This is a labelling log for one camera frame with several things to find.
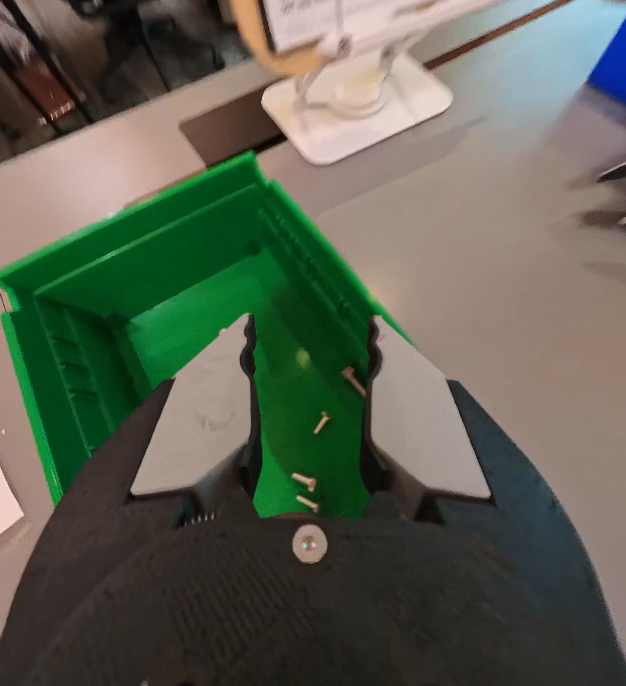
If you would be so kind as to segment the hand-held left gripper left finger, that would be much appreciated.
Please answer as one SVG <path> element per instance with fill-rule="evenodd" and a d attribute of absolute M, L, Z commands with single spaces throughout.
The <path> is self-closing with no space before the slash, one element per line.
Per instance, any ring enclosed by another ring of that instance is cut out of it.
<path fill-rule="evenodd" d="M 255 318 L 243 314 L 173 378 L 130 488 L 133 497 L 252 497 L 263 451 Z"/>

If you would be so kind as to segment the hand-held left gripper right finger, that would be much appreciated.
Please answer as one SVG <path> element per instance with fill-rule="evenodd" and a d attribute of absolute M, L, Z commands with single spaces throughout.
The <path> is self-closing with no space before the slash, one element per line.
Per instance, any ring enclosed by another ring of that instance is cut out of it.
<path fill-rule="evenodd" d="M 401 516 L 435 498 L 488 503 L 489 484 L 444 373 L 381 316 L 369 322 L 360 472 Z"/>

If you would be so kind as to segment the green plastic bin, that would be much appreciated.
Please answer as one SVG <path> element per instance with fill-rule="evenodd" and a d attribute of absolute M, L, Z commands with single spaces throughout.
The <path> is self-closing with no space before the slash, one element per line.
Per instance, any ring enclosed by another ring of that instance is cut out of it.
<path fill-rule="evenodd" d="M 160 382 L 240 315 L 255 318 L 262 517 L 293 510 L 292 472 L 323 517 L 360 518 L 369 322 L 404 330 L 280 184 L 243 154 L 0 270 L 1 325 L 57 505 Z M 326 411 L 330 420 L 314 429 Z"/>

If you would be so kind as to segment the document stand with wooden board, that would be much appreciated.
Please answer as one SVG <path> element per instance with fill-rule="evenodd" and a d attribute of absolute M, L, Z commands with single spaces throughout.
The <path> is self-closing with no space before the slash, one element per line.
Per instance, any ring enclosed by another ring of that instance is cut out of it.
<path fill-rule="evenodd" d="M 281 78 L 267 86 L 262 107 L 312 165 L 346 159 L 442 115 L 453 104 L 450 88 L 410 50 L 432 31 L 471 14 L 430 30 L 331 36 L 277 54 L 268 44 L 260 1 L 229 4 L 242 42 L 258 64 Z"/>

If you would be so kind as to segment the printed instruction sheet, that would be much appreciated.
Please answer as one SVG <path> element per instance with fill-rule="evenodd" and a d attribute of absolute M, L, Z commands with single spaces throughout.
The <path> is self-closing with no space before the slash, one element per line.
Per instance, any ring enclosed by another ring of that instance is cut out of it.
<path fill-rule="evenodd" d="M 261 1 L 270 47 L 277 54 L 344 36 L 385 30 L 430 30 L 499 1 Z"/>

